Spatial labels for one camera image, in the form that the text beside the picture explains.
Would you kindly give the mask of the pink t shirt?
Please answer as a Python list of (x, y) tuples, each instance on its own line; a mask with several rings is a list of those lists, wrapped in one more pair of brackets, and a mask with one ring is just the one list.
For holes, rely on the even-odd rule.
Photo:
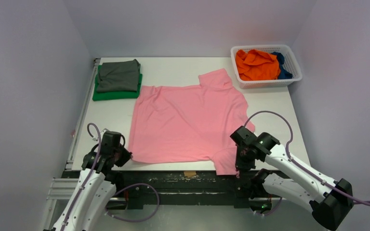
[(248, 103), (224, 69), (185, 87), (143, 86), (128, 149), (144, 164), (212, 161), (217, 175), (237, 175), (230, 135), (247, 122)]

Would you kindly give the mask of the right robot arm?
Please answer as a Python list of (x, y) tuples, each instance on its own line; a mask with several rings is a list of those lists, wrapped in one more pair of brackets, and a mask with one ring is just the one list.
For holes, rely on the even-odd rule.
[(236, 168), (247, 172), (254, 168), (256, 160), (276, 167), (287, 178), (274, 171), (262, 168), (244, 184), (238, 186), (244, 196), (253, 199), (265, 194), (280, 196), (309, 211), (322, 227), (335, 231), (353, 208), (348, 197), (352, 195), (352, 185), (345, 179), (339, 181), (328, 177), (292, 154), (284, 145), (269, 133), (256, 136), (241, 126), (230, 138), (237, 147)]

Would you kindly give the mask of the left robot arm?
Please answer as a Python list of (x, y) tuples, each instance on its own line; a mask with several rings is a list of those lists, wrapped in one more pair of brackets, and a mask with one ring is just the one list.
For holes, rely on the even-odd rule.
[(124, 192), (123, 174), (113, 167), (123, 166), (131, 152), (125, 147), (125, 137), (106, 130), (98, 143), (84, 156), (77, 185), (57, 221), (48, 231), (89, 231), (106, 212), (112, 197)]

